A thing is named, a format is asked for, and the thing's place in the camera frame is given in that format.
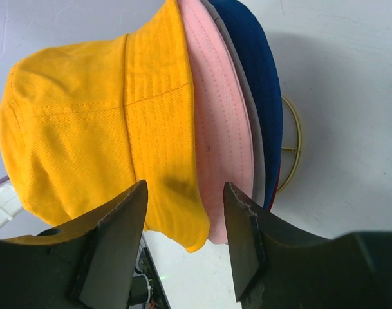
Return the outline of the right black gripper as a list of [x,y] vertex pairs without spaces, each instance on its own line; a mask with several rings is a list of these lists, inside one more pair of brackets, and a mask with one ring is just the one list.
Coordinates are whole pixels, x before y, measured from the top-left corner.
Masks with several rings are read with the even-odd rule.
[[147,203],[141,180],[67,223],[0,240],[0,308],[171,309],[142,236]]

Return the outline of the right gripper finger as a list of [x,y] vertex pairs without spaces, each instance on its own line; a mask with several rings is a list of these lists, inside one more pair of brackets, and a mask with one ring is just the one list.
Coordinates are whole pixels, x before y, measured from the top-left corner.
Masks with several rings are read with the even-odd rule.
[[392,308],[392,232],[327,239],[223,189],[236,301],[243,308]]

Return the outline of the grey bucket hat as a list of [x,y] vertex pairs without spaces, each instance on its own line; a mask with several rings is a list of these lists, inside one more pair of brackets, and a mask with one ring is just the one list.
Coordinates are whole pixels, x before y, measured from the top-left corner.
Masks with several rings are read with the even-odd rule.
[[231,59],[233,61],[237,78],[239,80],[243,98],[247,109],[247,115],[250,122],[250,131],[252,135],[253,157],[254,157],[254,181],[252,189],[252,200],[258,205],[263,206],[265,201],[265,156],[263,151],[261,127],[250,86],[239,59],[238,53],[234,47],[230,34],[225,23],[218,11],[209,1],[201,2],[213,18],[218,30],[227,46]]

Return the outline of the yellow bucket hat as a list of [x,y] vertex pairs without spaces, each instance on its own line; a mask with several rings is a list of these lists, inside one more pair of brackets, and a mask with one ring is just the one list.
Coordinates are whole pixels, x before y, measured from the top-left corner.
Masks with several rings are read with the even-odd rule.
[[194,84],[176,1],[131,34],[46,48],[10,71],[0,105],[10,181],[57,226],[148,186],[145,230],[189,252],[210,221],[197,181]]

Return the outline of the pink bucket hat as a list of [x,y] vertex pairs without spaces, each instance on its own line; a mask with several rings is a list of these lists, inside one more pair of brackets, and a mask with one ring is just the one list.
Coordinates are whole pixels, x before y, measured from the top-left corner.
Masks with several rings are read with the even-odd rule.
[[213,17],[201,1],[179,1],[194,82],[196,167],[210,219],[208,239],[227,242],[223,186],[252,194],[254,155],[245,99]]

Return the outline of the blue bucket hat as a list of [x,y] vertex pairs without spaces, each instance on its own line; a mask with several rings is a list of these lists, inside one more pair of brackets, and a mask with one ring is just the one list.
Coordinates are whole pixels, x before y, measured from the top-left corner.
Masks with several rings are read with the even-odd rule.
[[259,117],[264,147],[267,210],[281,166],[283,105],[274,58],[264,30],[239,1],[210,2],[223,19],[248,80]]

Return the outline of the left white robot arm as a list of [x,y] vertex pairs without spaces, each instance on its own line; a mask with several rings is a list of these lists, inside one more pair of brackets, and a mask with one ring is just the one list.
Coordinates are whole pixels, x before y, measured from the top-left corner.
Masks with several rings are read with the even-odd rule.
[[18,195],[9,179],[5,176],[0,179],[0,229],[11,222],[23,207]]

